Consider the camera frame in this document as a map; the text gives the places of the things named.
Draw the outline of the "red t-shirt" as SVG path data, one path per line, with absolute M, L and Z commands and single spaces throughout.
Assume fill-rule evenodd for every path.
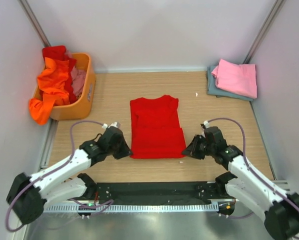
M 130 101 L 131 158 L 179 159 L 186 148 L 178 116 L 179 99 L 170 95 Z

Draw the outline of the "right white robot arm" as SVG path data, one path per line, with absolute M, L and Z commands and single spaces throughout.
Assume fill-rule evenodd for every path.
M 206 156 L 226 169 L 215 181 L 220 198 L 231 196 L 257 215 L 275 240 L 288 240 L 299 234 L 299 194 L 289 193 L 263 175 L 235 145 L 227 144 L 221 130 L 208 127 L 194 136 L 182 151 L 187 157 Z

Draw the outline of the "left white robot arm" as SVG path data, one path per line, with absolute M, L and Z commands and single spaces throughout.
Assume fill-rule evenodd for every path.
M 14 212 L 22 225 L 38 219 L 49 206 L 71 198 L 90 200 L 95 196 L 93 180 L 87 175 L 69 177 L 91 168 L 108 156 L 119 160 L 132 155 L 120 124 L 103 124 L 104 133 L 72 148 L 71 155 L 58 163 L 31 175 L 18 174 L 10 187 L 6 201 L 8 212 Z

